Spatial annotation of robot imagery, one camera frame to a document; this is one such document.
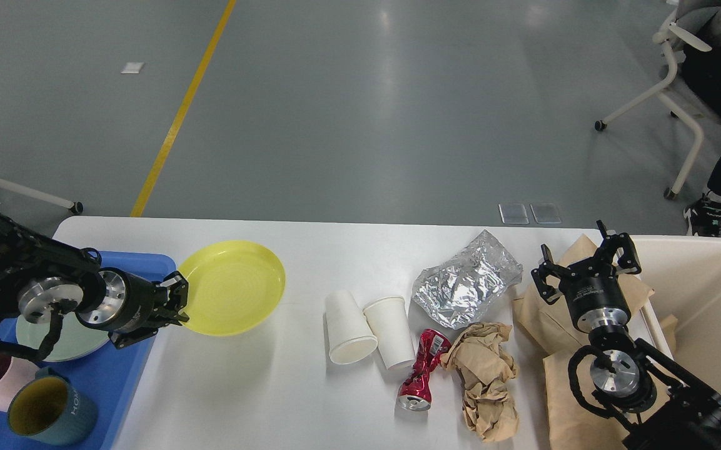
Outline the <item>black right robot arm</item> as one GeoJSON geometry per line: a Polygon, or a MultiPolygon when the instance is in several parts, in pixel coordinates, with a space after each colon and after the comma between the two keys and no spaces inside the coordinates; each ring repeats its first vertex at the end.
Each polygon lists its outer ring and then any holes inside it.
{"type": "Polygon", "coordinates": [[[629,335],[632,314],[618,285],[621,274],[640,274],[632,237],[602,236],[593,254],[569,266],[542,244],[531,275],[547,305],[566,302],[575,330],[588,344],[568,363],[572,396],[586,411],[616,419],[628,449],[721,449],[721,395],[646,340],[629,335]]]}

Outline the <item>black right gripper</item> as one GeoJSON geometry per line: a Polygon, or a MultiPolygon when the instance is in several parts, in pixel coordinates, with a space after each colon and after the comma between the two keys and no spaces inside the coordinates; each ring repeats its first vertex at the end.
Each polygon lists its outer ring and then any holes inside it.
{"type": "Polygon", "coordinates": [[[540,246],[542,259],[531,271],[540,298],[553,305],[564,296],[574,328],[585,334],[603,326],[628,325],[632,313],[617,278],[642,273],[637,248],[628,233],[609,231],[603,221],[597,221],[597,229],[602,242],[588,264],[590,276],[575,278],[577,271],[555,263],[548,245],[540,246]],[[560,280],[558,287],[549,285],[550,276],[560,280]]]}

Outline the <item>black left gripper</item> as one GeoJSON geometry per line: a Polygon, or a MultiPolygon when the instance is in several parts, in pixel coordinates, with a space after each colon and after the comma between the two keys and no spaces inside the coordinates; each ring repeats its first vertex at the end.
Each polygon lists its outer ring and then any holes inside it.
{"type": "Polygon", "coordinates": [[[189,282],[180,271],[151,282],[116,267],[98,271],[104,294],[92,311],[77,312],[83,326],[108,331],[117,349],[127,348],[157,335],[160,328],[189,321],[189,282]],[[163,311],[153,312],[155,307],[163,311]]]}

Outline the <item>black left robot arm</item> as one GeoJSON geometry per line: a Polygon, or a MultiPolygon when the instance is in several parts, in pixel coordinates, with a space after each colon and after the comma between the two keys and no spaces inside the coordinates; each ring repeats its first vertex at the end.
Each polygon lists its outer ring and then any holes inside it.
{"type": "Polygon", "coordinates": [[[105,331],[119,349],[137,344],[160,328],[188,322],[188,288],[179,271],[149,281],[103,267],[98,250],[71,247],[0,213],[0,324],[17,317],[49,324],[36,348],[0,339],[3,355],[43,361],[69,314],[83,327],[105,331]]]}

